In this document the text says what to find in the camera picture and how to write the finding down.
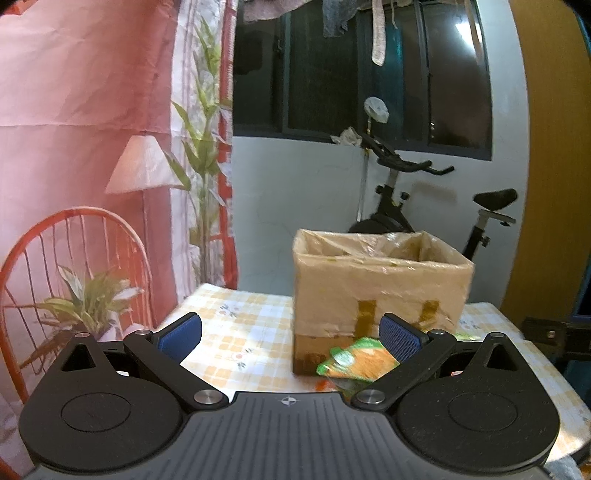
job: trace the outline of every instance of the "blue gripper pad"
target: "blue gripper pad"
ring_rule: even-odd
[[[201,341],[201,318],[188,313],[154,334],[152,342],[174,361],[182,362]]]
[[[387,313],[379,321],[379,341],[396,360],[403,363],[429,341],[429,336],[395,314]]]

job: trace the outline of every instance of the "table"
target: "table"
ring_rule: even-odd
[[[182,366],[223,391],[308,392],[331,390],[321,377],[291,372],[291,297],[201,285],[161,325],[188,312],[203,321],[203,339]],[[459,332],[483,338],[506,333],[556,405],[560,433],[549,461],[570,455],[591,440],[591,413],[550,361],[517,327],[488,303],[467,304]]]

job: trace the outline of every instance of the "exercise bike handlebar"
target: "exercise bike handlebar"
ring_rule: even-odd
[[[371,148],[371,150],[378,156],[378,163],[384,167],[391,168],[393,170],[402,173],[413,173],[415,171],[426,171],[431,175],[446,175],[455,170],[453,166],[444,168],[443,170],[436,170],[431,168],[433,162],[430,160],[415,163],[407,160],[403,160],[391,147],[387,146],[379,138],[374,138],[371,135],[361,133],[362,146],[365,148]]]

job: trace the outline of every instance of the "crosshair logo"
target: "crosshair logo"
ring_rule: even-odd
[[[294,397],[285,397],[282,398],[280,400],[281,403],[283,403],[284,405],[287,405],[288,407],[291,407],[293,404],[295,404],[297,402],[297,400]]]

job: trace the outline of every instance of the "window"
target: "window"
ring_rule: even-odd
[[[238,25],[235,134],[330,141],[349,126],[365,130],[363,100],[377,96],[390,117],[374,133],[395,148],[490,160],[488,67],[463,5],[415,0],[395,9],[396,26],[385,10],[382,67],[371,62],[371,11],[337,38],[323,38],[322,0]],[[475,5],[473,13],[481,38]]]

